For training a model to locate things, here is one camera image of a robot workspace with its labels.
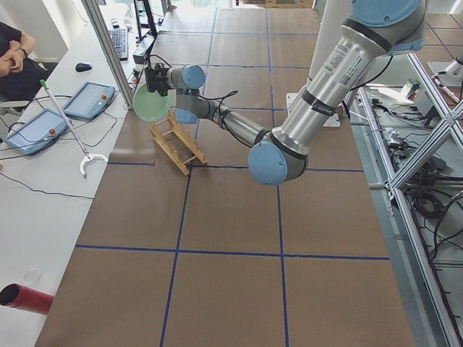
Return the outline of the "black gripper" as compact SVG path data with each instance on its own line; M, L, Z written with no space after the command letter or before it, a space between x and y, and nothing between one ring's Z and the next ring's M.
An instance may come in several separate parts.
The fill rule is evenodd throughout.
M171 89L168 84L167 72L168 68L165 67L156 67L155 68L155 82L156 82L156 91L160 96L167 96L168 91Z

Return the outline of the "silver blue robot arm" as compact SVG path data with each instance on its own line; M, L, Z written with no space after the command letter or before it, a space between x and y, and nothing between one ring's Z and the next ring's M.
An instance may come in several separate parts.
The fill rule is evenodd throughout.
M284 123L266 129L224 105L223 98L200 94L205 72L198 65L145 72L148 91L165 97L174 90L177 121L208 119L250 147L248 167L264 185L279 185L301 176L308 165L309 144L358 83L371 61L418 51L424 43L426 1L353 1L341 24L339 42L314 78L296 94Z

